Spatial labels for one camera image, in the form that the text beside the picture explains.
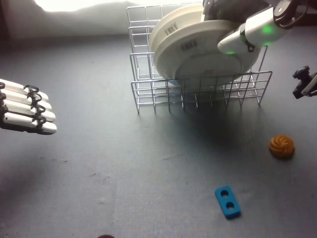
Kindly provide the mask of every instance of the wire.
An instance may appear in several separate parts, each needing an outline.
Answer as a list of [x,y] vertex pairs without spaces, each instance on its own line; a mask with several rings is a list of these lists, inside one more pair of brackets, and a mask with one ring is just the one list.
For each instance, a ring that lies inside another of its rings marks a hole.
[[296,22],[298,22],[300,19],[302,19],[302,18],[304,17],[304,15],[305,15],[305,14],[307,13],[307,11],[308,11],[309,1],[310,1],[310,0],[306,0],[306,1],[305,1],[305,3],[306,3],[306,9],[305,9],[304,13],[303,13],[300,17],[298,17],[295,21],[293,21],[293,22],[291,22],[291,23],[289,23],[289,24],[287,24],[287,25],[279,24],[279,27],[282,28],[282,29],[289,29],[289,28],[291,28],[293,25],[295,25]]

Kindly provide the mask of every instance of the silver dish drying rack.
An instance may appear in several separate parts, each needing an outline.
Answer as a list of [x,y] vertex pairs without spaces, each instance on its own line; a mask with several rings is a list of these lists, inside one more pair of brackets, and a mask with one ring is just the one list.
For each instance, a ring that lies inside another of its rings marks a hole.
[[[258,71],[253,72],[251,68],[247,73],[230,75],[233,81],[223,85],[218,85],[222,76],[213,77],[211,85],[212,77],[167,80],[156,71],[153,65],[154,53],[149,50],[151,32],[166,14],[188,4],[190,3],[127,8],[132,47],[130,61],[134,77],[131,89],[138,113],[141,106],[153,106],[156,111],[157,105],[167,104],[170,111],[172,104],[180,104],[185,109],[186,104],[193,103],[198,108],[200,103],[213,106],[216,101],[221,100],[228,105],[233,99],[238,99],[242,106],[245,99],[254,98],[260,105],[272,76],[272,71],[261,71],[267,47],[262,49],[253,66]],[[187,86],[187,80],[198,80],[199,87]]]

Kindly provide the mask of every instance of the orange pastry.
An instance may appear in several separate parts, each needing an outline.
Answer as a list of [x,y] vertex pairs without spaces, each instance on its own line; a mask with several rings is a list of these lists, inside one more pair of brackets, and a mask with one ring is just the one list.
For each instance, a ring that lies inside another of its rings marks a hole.
[[271,139],[269,150],[276,157],[288,159],[293,155],[295,147],[291,138],[286,135],[277,135]]

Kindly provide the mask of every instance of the blue rectangular object with holes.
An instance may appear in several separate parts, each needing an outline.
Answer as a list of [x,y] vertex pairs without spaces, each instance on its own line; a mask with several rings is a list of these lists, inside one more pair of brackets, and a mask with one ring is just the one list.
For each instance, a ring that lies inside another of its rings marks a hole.
[[240,206],[229,186],[217,188],[214,193],[216,194],[220,207],[227,219],[240,216]]

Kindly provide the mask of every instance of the robotic hand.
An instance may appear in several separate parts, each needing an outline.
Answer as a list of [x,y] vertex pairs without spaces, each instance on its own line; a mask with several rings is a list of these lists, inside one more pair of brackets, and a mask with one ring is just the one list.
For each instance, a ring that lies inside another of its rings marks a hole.
[[57,131],[48,96],[37,87],[0,79],[0,127],[50,135]]
[[[317,9],[315,0],[281,0],[274,7],[262,0],[204,0],[202,21],[230,20],[241,25],[218,43],[224,54],[247,54],[255,48],[268,46],[286,35],[294,26],[317,26],[317,14],[308,14],[309,7]],[[303,13],[297,8],[304,5]],[[301,82],[293,94],[296,99],[317,95],[317,73],[309,75],[309,67],[297,70],[294,78]]]

